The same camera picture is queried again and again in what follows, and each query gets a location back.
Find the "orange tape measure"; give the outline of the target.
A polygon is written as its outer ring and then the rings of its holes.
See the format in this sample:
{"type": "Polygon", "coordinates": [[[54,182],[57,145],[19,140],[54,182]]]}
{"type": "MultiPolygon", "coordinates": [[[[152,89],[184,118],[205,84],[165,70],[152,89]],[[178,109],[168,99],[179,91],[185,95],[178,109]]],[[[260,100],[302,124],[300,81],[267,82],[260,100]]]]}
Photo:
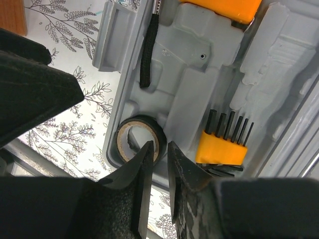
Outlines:
{"type": "MultiPolygon", "coordinates": [[[[260,0],[183,0],[209,9],[221,16],[241,24],[250,24],[261,4],[260,0]]],[[[153,47],[158,33],[160,18],[160,0],[155,0],[149,26],[143,42],[140,64],[140,87],[148,88],[151,84],[151,61],[153,47]]]]}

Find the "grey plastic tool case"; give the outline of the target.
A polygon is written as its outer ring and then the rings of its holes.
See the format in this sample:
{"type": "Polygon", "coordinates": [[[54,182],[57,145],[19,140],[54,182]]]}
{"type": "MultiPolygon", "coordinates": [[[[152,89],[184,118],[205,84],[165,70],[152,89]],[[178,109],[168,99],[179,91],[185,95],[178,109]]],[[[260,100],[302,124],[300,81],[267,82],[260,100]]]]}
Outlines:
{"type": "Polygon", "coordinates": [[[248,148],[244,177],[319,175],[319,3],[263,0],[248,23],[180,0],[105,3],[93,65],[120,72],[103,157],[117,169],[157,123],[190,159],[213,134],[248,148]]]}

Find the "screwdriver bit set holder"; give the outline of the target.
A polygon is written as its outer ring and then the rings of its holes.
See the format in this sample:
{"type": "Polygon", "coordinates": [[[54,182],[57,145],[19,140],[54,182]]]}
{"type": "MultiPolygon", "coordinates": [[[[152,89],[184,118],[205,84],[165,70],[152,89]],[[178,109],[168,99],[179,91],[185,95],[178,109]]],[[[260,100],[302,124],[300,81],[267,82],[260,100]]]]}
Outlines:
{"type": "Polygon", "coordinates": [[[231,132],[235,112],[229,115],[217,110],[209,111],[205,128],[199,139],[195,163],[206,173],[214,177],[235,177],[235,172],[244,170],[242,164],[247,154],[247,141],[254,123],[239,116],[231,132]]]}

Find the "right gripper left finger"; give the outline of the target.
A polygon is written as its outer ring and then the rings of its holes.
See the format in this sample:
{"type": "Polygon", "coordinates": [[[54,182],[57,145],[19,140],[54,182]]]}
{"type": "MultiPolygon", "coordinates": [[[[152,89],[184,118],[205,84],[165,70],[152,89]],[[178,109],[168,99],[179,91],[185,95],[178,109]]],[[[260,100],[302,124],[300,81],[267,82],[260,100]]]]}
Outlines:
{"type": "Polygon", "coordinates": [[[94,182],[71,177],[2,177],[3,239],[144,239],[154,144],[94,182]]]}

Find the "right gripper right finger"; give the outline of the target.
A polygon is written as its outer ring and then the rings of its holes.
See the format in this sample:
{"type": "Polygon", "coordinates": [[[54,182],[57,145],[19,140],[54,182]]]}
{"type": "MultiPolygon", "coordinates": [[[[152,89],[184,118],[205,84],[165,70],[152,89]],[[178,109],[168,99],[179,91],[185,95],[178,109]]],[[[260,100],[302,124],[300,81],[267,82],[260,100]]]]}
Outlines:
{"type": "Polygon", "coordinates": [[[175,142],[167,152],[172,222],[179,239],[316,239],[319,182],[213,177],[175,142]]]}

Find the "small black tape roll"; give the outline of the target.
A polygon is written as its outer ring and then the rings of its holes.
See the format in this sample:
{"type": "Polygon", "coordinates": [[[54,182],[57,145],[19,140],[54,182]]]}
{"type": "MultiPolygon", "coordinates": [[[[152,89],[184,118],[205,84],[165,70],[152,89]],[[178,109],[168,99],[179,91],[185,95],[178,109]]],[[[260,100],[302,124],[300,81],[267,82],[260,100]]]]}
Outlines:
{"type": "Polygon", "coordinates": [[[131,160],[147,141],[154,143],[154,164],[164,155],[166,136],[157,121],[146,115],[137,115],[123,121],[117,128],[114,143],[124,162],[131,160]]]}

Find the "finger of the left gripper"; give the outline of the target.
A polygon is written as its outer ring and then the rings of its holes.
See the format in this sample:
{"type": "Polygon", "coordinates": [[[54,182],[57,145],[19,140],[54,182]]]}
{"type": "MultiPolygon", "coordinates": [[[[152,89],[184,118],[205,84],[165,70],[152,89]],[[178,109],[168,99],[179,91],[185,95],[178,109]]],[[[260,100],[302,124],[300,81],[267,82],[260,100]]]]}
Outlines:
{"type": "Polygon", "coordinates": [[[0,30],[0,145],[84,100],[76,78],[49,66],[49,50],[0,30]]]}

